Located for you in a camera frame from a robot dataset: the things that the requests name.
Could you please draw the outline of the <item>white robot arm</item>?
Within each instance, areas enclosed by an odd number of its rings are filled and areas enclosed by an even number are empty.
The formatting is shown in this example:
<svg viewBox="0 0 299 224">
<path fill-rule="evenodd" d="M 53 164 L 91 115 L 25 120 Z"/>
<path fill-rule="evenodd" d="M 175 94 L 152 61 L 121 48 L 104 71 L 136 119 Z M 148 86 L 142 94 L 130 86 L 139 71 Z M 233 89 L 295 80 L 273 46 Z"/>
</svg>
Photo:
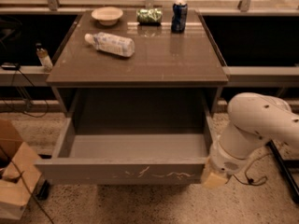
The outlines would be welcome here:
<svg viewBox="0 0 299 224">
<path fill-rule="evenodd" d="M 227 113 L 229 122 L 211 145 L 201 176 L 208 189 L 226 184 L 271 140 L 299 148 L 299 116 L 280 98 L 242 92 L 230 100 Z"/>
</svg>

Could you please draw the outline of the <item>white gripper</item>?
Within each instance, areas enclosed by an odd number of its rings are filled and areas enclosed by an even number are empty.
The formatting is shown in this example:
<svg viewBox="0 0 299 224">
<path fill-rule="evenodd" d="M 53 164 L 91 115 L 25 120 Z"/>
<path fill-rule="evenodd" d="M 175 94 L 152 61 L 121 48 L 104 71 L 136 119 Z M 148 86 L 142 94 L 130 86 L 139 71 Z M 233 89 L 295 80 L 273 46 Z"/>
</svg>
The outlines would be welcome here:
<svg viewBox="0 0 299 224">
<path fill-rule="evenodd" d="M 226 175 L 235 175 L 246 165 L 249 152 L 236 142 L 215 141 L 209 150 L 208 162 L 201 176 L 201 184 L 207 189 L 225 185 Z"/>
</svg>

